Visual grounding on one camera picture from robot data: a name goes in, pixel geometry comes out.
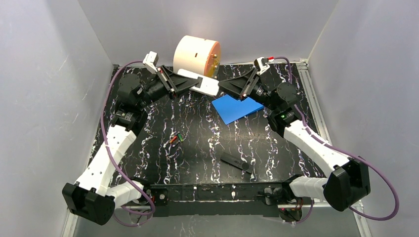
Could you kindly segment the white remote control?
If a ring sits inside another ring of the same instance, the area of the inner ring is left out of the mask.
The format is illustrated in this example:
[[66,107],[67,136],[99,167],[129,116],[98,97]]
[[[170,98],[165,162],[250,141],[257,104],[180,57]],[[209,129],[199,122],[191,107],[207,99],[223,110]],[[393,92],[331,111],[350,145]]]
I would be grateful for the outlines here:
[[198,84],[191,87],[189,90],[208,95],[216,96],[219,92],[218,80],[209,78],[185,69],[179,69],[177,72],[181,76],[192,78],[198,81]]

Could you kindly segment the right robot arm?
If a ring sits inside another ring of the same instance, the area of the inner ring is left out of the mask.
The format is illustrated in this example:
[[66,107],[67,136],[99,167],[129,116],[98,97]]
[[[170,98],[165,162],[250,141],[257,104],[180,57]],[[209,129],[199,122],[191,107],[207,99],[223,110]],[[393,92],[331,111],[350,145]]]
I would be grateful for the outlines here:
[[325,200],[335,210],[344,211],[370,194],[368,166],[360,158],[331,149],[328,141],[310,129],[296,106],[299,95],[293,84],[282,82],[269,90],[260,82],[254,68],[243,76],[222,80],[218,86],[234,99],[251,98],[268,108],[271,129],[308,155],[325,175],[324,178],[294,176],[282,183],[280,192],[273,191],[273,195]]

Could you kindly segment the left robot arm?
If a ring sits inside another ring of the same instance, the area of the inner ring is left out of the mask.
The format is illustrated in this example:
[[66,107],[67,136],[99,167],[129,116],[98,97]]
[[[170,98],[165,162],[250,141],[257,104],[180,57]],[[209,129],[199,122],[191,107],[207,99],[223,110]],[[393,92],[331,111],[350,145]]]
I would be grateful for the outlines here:
[[142,84],[136,74],[119,79],[118,101],[109,128],[100,121],[103,143],[83,174],[63,187],[62,195],[69,211],[99,225],[106,224],[118,207],[140,198],[150,205],[146,213],[151,216],[156,206],[144,191],[139,179],[130,179],[119,167],[126,151],[135,142],[148,115],[145,107],[169,96],[174,99],[190,88],[201,85],[203,76],[194,78],[179,75],[161,66]]

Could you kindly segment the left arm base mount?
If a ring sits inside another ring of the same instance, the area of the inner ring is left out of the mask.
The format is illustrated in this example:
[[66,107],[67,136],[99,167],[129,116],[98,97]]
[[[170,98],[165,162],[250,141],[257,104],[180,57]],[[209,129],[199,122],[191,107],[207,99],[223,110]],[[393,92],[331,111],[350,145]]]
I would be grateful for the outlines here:
[[146,194],[151,198],[155,206],[166,206],[168,204],[168,189],[149,187]]

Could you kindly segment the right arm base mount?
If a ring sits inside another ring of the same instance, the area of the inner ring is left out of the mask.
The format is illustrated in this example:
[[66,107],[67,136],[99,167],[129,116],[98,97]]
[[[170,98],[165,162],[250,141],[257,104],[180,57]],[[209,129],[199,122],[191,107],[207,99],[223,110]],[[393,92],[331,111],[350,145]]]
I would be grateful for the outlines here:
[[286,190],[282,187],[265,188],[263,191],[263,196],[267,205],[279,205],[287,203],[289,199]]

